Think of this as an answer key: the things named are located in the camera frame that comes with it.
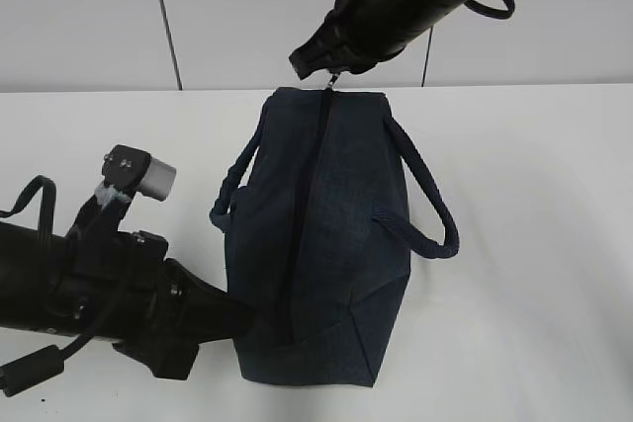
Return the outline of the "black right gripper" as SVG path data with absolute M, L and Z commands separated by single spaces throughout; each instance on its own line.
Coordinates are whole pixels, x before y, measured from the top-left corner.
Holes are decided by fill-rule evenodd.
M 363 52 L 358 45 L 353 44 L 348 35 L 347 11 L 355 7 L 358 1 L 334 0 L 333 7 L 315 33 L 290 54 L 290 64 L 300 79 L 306 79 L 320 70 L 327 70 L 335 77 L 343 72 L 360 75 L 405 50 L 403 46 L 397 46 L 394 51 L 374 54 Z

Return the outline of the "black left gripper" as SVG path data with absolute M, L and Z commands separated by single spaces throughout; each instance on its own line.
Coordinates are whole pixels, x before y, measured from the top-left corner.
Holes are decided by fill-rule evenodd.
M 50 302 L 65 310 L 70 343 L 46 351 L 60 374 L 95 339 L 164 380 L 186 380 L 198 343 L 233 339 L 253 325 L 255 311 L 167 257 L 160 236 L 115 232 L 88 239 L 55 237 L 50 247 Z

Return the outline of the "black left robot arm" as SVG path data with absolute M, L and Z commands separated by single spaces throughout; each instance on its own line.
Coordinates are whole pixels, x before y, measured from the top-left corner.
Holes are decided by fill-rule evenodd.
M 112 343 L 159 379 L 185 380 L 204 343 L 234 339 L 254 312 L 167 257 L 167 241 L 145 231 L 116 231 L 90 242 L 1 226 L 1 325 L 68 336 L 1 368 L 14 395 L 61 374 L 89 341 Z

